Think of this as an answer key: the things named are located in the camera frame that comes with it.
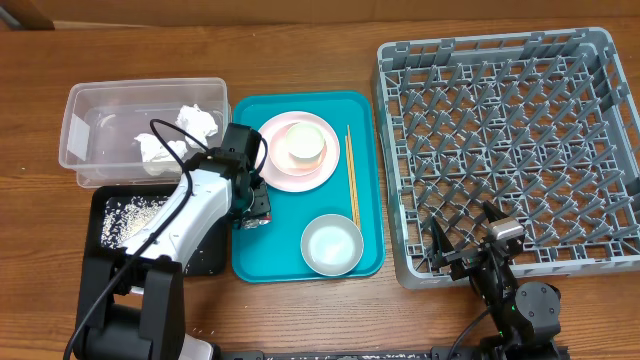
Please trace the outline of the grey bowl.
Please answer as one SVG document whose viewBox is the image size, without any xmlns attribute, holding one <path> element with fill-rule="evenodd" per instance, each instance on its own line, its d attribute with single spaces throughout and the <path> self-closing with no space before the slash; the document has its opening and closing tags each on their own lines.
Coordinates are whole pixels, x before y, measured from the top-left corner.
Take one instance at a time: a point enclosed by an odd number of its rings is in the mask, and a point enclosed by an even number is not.
<svg viewBox="0 0 640 360">
<path fill-rule="evenodd" d="M 304 229 L 300 250 L 304 262 L 317 274 L 339 277 L 352 271 L 364 254 L 359 227 L 339 214 L 325 214 Z"/>
</svg>

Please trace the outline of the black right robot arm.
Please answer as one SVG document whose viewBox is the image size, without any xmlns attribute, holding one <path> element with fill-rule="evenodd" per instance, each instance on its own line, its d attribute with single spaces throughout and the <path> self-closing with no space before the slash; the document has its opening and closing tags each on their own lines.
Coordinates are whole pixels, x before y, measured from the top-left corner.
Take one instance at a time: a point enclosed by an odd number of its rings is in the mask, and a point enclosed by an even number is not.
<svg viewBox="0 0 640 360">
<path fill-rule="evenodd" d="M 480 245 L 454 249 L 436 219 L 430 220 L 432 267 L 448 267 L 453 280 L 467 278 L 483 299 L 486 310 L 473 320 L 448 348 L 448 359 L 567 359 L 554 337 L 560 333 L 561 293 L 543 282 L 519 283 L 509 262 L 523 252 L 525 229 L 495 205 L 482 204 L 488 233 Z M 485 318 L 498 333 L 464 350 L 461 343 Z"/>
</svg>

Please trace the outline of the rice pile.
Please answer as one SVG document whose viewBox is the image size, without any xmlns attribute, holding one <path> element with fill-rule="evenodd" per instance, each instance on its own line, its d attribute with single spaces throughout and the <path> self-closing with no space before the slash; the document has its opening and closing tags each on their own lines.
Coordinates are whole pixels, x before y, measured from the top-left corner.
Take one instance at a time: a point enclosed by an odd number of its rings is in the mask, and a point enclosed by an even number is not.
<svg viewBox="0 0 640 360">
<path fill-rule="evenodd" d="M 168 200 L 167 196 L 111 197 L 105 204 L 101 245 L 116 249 L 141 230 Z"/>
</svg>

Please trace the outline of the white napkin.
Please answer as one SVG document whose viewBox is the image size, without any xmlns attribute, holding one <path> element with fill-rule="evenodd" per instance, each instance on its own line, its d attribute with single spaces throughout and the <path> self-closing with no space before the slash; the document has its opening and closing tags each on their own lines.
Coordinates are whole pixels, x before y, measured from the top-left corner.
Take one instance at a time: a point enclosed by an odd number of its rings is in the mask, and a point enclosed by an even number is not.
<svg viewBox="0 0 640 360">
<path fill-rule="evenodd" d="M 149 175 L 158 176 L 164 172 L 181 172 L 181 167 L 175 158 L 155 135 L 141 133 L 134 140 L 140 145 L 143 168 Z"/>
<path fill-rule="evenodd" d="M 207 148 L 215 146 L 214 137 L 218 134 L 219 127 L 215 118 L 210 113 L 201 110 L 197 104 L 183 105 L 177 116 L 176 125 Z"/>
</svg>

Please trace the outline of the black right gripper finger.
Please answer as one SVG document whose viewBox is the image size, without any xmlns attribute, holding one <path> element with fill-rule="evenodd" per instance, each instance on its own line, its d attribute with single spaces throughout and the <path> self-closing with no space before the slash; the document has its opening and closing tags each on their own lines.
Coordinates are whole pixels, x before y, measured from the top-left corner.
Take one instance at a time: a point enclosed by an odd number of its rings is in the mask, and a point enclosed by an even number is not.
<svg viewBox="0 0 640 360">
<path fill-rule="evenodd" d="M 438 270 L 448 264 L 445 257 L 454 251 L 454 247 L 447 238 L 435 216 L 431 217 L 431 269 Z"/>
<path fill-rule="evenodd" d="M 490 201 L 484 201 L 482 203 L 482 209 L 489 223 L 495 223 L 509 218 L 507 214 Z"/>
</svg>

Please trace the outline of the red wrapper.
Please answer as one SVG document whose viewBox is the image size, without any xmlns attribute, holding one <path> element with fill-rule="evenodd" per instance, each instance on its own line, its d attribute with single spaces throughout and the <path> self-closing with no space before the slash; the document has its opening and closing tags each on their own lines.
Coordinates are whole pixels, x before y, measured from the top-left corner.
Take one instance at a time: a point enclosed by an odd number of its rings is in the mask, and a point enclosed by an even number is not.
<svg viewBox="0 0 640 360">
<path fill-rule="evenodd" d="M 242 220 L 241 228 L 242 229 L 254 229 L 263 225 L 267 225 L 272 221 L 271 216 L 264 217 L 247 217 Z"/>
</svg>

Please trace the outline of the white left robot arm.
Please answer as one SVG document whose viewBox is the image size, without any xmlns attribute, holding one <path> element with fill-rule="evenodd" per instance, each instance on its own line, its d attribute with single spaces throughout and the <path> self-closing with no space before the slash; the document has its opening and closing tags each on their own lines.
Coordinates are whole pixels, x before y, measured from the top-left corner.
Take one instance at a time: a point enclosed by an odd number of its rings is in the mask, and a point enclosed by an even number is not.
<svg viewBox="0 0 640 360">
<path fill-rule="evenodd" d="M 259 173 L 266 155 L 214 148 L 183 163 L 156 215 L 117 249 L 102 246 L 99 218 L 110 190 L 93 198 L 75 331 L 65 358 L 217 359 L 218 346 L 185 330 L 184 271 L 216 227 L 270 219 Z"/>
</svg>

